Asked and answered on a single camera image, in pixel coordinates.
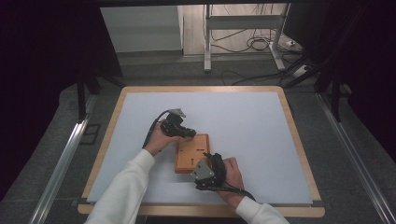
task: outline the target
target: table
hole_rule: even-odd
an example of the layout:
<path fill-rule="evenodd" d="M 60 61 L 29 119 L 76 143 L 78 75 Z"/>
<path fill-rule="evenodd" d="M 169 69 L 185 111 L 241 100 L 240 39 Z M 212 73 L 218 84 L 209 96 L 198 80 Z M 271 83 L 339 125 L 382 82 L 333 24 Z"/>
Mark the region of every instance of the table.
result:
<path fill-rule="evenodd" d="M 325 213 L 321 204 L 318 188 L 315 179 L 309 167 L 308 160 L 304 153 L 299 134 L 292 119 L 290 109 L 283 90 L 279 87 L 126 87 L 122 90 L 120 98 L 113 112 L 111 121 L 106 130 L 106 135 L 99 149 L 96 161 L 92 167 L 91 175 L 88 179 L 86 188 L 81 198 L 88 198 L 92 189 L 92 184 L 98 175 L 99 169 L 103 163 L 110 139 L 116 127 L 117 120 L 120 116 L 123 102 L 128 92 L 276 92 L 281 106 L 284 110 L 285 117 L 290 129 L 292 141 L 296 147 L 300 163 L 303 167 L 305 178 L 314 203 L 310 206 L 279 206 L 278 209 L 285 217 L 322 217 Z M 89 214 L 93 206 L 91 204 L 81 203 L 78 205 L 78 211 L 81 214 Z M 197 204 L 142 204 L 139 210 L 142 216 L 184 216 L 184 217 L 237 217 L 234 210 L 228 205 L 197 205 Z"/>

